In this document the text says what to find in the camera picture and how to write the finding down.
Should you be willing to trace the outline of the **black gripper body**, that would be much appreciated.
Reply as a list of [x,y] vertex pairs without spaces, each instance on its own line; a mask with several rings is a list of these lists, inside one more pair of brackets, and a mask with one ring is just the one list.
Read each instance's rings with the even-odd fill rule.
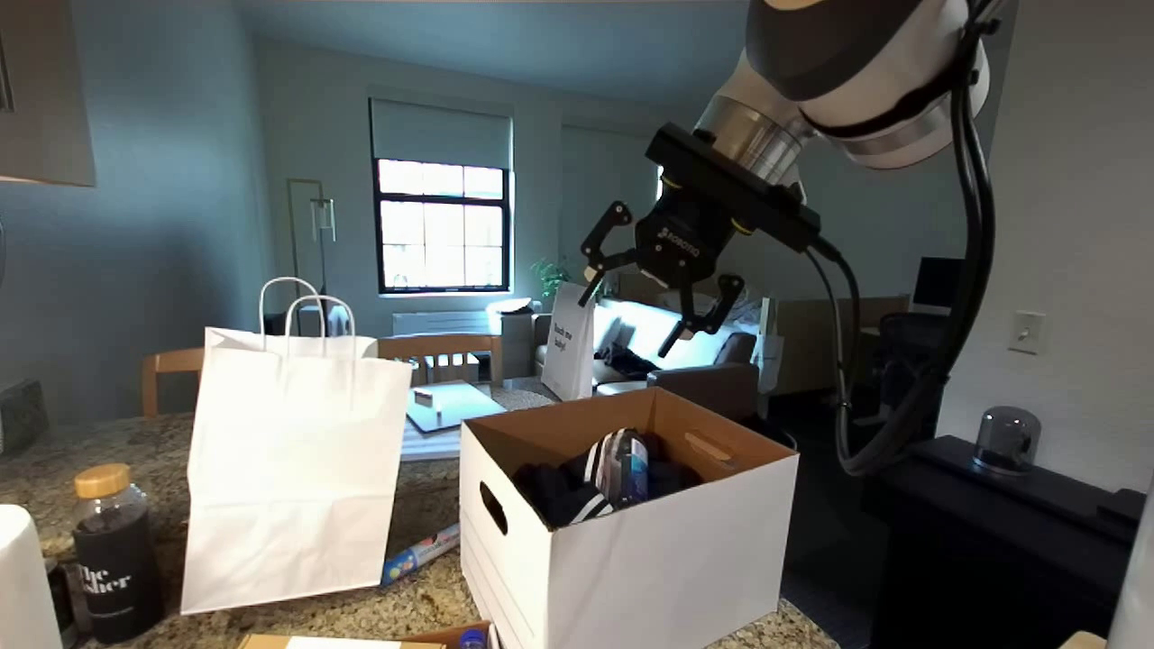
[[752,175],[674,121],[655,129],[647,155],[666,186],[635,222],[635,252],[666,288],[712,276],[736,231],[763,231],[792,252],[817,238],[817,215],[792,192]]

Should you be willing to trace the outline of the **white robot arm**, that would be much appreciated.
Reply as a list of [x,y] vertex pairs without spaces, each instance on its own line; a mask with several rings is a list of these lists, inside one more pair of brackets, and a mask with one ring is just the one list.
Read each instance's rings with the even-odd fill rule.
[[662,174],[655,207],[635,219],[614,201],[581,240],[587,291],[635,263],[680,294],[680,332],[715,332],[740,276],[722,276],[722,303],[694,305],[694,286],[716,270],[732,234],[763,231],[792,252],[841,252],[796,186],[813,136],[869,168],[900,168],[950,147],[965,207],[965,255],[942,365],[953,365],[978,320],[990,270],[996,197],[972,126],[990,72],[983,36],[990,0],[750,0],[732,74],[696,126],[659,126],[647,155]]

